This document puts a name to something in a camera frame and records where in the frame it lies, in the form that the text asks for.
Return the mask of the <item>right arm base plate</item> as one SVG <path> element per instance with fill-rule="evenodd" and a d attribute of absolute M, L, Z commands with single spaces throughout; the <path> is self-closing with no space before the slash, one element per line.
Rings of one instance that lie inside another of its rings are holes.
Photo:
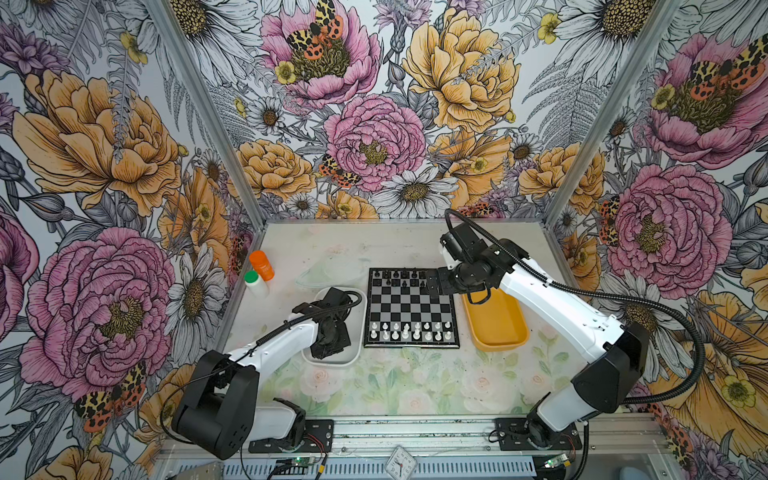
<path fill-rule="evenodd" d="M 556 432 L 538 420 L 526 417 L 499 417 L 494 419 L 494 434 L 502 451 L 577 451 L 583 447 L 574 424 Z"/>

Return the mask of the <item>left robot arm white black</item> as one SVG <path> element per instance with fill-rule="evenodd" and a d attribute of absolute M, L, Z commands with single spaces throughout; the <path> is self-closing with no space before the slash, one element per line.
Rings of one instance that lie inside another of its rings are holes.
<path fill-rule="evenodd" d="M 179 388 L 182 397 L 167 435 L 221 460 L 253 442 L 299 448 L 308 435 L 305 410 L 278 398 L 260 406 L 261 383 L 305 349 L 323 359 L 350 347 L 346 319 L 365 299 L 357 291 L 331 287 L 322 298 L 294 307 L 260 339 L 229 353 L 205 353 Z"/>

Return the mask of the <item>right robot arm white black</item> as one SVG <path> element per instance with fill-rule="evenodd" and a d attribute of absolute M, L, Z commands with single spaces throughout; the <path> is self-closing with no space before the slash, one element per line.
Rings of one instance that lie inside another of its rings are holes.
<path fill-rule="evenodd" d="M 623 325 L 558 284 L 521 247 L 462 223 L 440 238 L 446 262 L 428 279 L 432 294 L 470 296 L 499 291 L 531 309 L 567 340 L 585 366 L 545 395 L 514 438 L 547 449 L 573 423 L 615 412 L 643 374 L 649 335 Z"/>

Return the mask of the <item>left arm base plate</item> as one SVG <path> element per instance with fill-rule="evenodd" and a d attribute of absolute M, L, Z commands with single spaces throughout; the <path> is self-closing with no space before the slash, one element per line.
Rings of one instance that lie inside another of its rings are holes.
<path fill-rule="evenodd" d="M 247 451 L 251 454 L 329 453 L 334 427 L 333 420 L 305 420 L 302 429 L 293 428 L 285 438 L 250 441 Z"/>

